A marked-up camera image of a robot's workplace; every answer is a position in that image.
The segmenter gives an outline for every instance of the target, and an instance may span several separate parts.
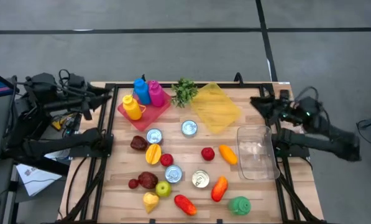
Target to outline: red strawberry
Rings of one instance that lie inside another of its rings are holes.
[[[163,166],[171,166],[171,165],[173,165],[173,162],[174,162],[174,159],[173,159],[173,156],[171,154],[163,154],[160,157],[160,163]]]
[[[136,179],[131,179],[131,180],[129,181],[129,187],[130,187],[131,189],[135,189],[135,188],[137,188],[137,187],[138,187],[138,180],[136,180]]]
[[[214,150],[210,147],[206,147],[204,149],[202,149],[202,157],[203,159],[205,159],[206,161],[211,161],[214,159],[214,156],[216,155],[214,153]]]

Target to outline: wooden table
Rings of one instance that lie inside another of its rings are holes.
[[[94,82],[94,86],[104,86],[103,82]],[[278,96],[279,90],[287,89],[291,91],[289,83],[273,83],[275,94]],[[160,164],[151,166],[145,161],[145,153],[138,152],[130,148],[130,142],[135,135],[145,136],[136,130],[130,122],[117,110],[115,112],[112,133],[114,134],[114,146],[111,157],[108,159],[106,173],[104,176],[103,194],[101,196],[101,206],[99,209],[98,223],[148,223],[150,218],[161,222],[188,222],[188,223],[216,223],[217,219],[223,219],[224,223],[281,223],[280,207],[274,180],[251,182],[241,180],[238,176],[237,166],[230,166],[219,154],[218,145],[227,144],[233,149],[236,148],[236,131],[243,125],[264,125],[264,120],[249,104],[250,96],[259,96],[257,89],[250,88],[223,88],[231,100],[241,109],[242,116],[227,127],[220,134],[211,134],[206,126],[201,122],[198,115],[189,106],[185,109],[176,108],[171,105],[169,109],[161,115],[149,128],[162,130],[164,145],[162,150],[170,153],[174,157],[176,165],[183,170],[183,180],[176,185],[172,185],[172,194],[168,198],[161,198],[159,205],[153,212],[147,214],[142,203],[142,197],[148,190],[139,186],[135,190],[129,189],[127,183],[130,179],[137,178],[143,171],[153,172],[159,180],[165,180],[165,168]],[[165,91],[172,95],[170,89]],[[121,103],[122,97],[132,92],[132,89],[119,89],[117,106]],[[109,108],[111,102],[107,104],[106,119],[104,127],[107,125]],[[80,129],[86,130],[97,126],[100,110],[93,114],[92,121],[83,120]],[[198,133],[193,139],[186,139],[180,130],[181,123],[187,119],[192,119],[198,123]],[[213,147],[216,157],[211,162],[205,162],[200,151],[204,147]],[[73,177],[75,169],[81,159],[71,162],[68,180],[66,182],[60,211],[65,215],[65,203],[68,193],[68,186]],[[313,215],[323,218],[321,206],[319,204],[313,174],[310,166],[302,159],[289,158],[291,174],[295,191],[310,209]],[[70,209],[79,200],[84,192],[86,179],[89,170],[90,159],[87,159],[81,166],[71,190],[69,199]],[[210,176],[210,184],[205,189],[196,189],[192,182],[192,173],[198,169],[203,169]],[[211,189],[220,175],[226,176],[229,181],[229,189],[220,202],[213,202],[210,197]],[[286,208],[289,219],[292,219],[290,199],[285,190]],[[94,194],[90,196],[88,218],[94,206]],[[187,196],[198,208],[197,215],[186,216],[174,204],[174,196],[183,194]],[[250,199],[252,204],[251,212],[246,216],[232,216],[227,210],[229,199],[245,196]]]

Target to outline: tin can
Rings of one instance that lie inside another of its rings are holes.
[[[171,184],[177,184],[183,177],[183,171],[181,170],[180,167],[176,165],[171,165],[167,167],[165,177],[167,182]]]
[[[209,175],[204,170],[197,170],[192,174],[192,183],[195,187],[204,188],[209,185]]]
[[[162,132],[157,128],[149,130],[147,133],[147,141],[149,144],[161,144],[163,141]]]
[[[186,137],[193,137],[197,131],[198,125],[194,121],[191,120],[184,121],[183,124],[181,125],[181,132]]]

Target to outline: yellow handle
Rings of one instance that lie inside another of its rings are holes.
[[[141,113],[143,113],[143,112],[145,112],[145,111],[147,110],[147,107],[146,107],[146,106],[144,106],[144,105],[140,105],[140,107],[143,107],[143,108],[144,108],[144,110],[143,110],[143,111],[141,111]]]

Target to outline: yellow mango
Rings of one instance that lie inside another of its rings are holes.
[[[158,144],[152,144],[149,146],[147,152],[145,153],[145,160],[149,164],[156,164],[159,162],[160,156],[162,155],[162,149]]]
[[[144,202],[145,210],[147,213],[150,213],[158,205],[159,196],[155,193],[147,192],[144,194],[142,201]]]
[[[230,165],[237,164],[237,156],[229,146],[220,145],[218,149],[222,158],[224,158]]]

